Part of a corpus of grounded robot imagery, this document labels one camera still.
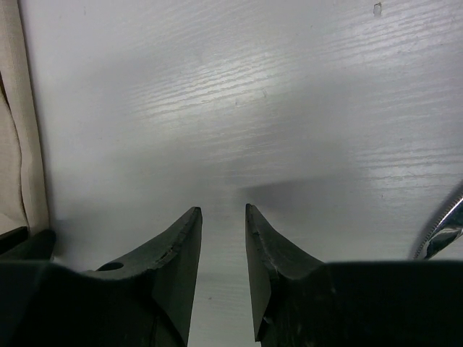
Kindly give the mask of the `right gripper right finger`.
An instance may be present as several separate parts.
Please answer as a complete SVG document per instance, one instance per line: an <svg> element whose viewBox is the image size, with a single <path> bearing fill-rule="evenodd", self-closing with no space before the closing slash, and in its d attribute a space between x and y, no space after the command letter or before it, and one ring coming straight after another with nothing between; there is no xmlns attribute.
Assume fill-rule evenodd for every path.
<svg viewBox="0 0 463 347"><path fill-rule="evenodd" d="M252 204L245 206L245 246L255 340L271 342L291 289L323 262L281 235Z"/></svg>

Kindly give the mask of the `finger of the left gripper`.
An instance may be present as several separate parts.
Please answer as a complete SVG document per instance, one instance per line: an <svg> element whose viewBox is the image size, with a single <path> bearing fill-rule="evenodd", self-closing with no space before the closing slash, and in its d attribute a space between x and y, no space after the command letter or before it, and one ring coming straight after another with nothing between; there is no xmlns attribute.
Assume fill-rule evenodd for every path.
<svg viewBox="0 0 463 347"><path fill-rule="evenodd" d="M51 260L56 233L45 229L30 235L27 227L19 227L1 235L1 261Z"/></svg>

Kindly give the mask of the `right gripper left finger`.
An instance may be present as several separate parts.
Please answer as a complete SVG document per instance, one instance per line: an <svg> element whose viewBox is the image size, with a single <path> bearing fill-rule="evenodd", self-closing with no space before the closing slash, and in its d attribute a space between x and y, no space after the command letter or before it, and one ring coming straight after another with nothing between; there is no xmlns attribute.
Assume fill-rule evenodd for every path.
<svg viewBox="0 0 463 347"><path fill-rule="evenodd" d="M200 258L203 217L191 207L164 232L86 274L133 281L161 318L175 346L188 344Z"/></svg>

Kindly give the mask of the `beige cloth napkin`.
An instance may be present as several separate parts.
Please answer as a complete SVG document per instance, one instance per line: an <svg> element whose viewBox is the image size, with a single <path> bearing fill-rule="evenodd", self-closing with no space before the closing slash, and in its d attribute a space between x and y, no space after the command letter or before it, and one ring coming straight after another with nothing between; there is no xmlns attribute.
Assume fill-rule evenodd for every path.
<svg viewBox="0 0 463 347"><path fill-rule="evenodd" d="M1 2L1 233L49 227L43 159L18 1Z"/></svg>

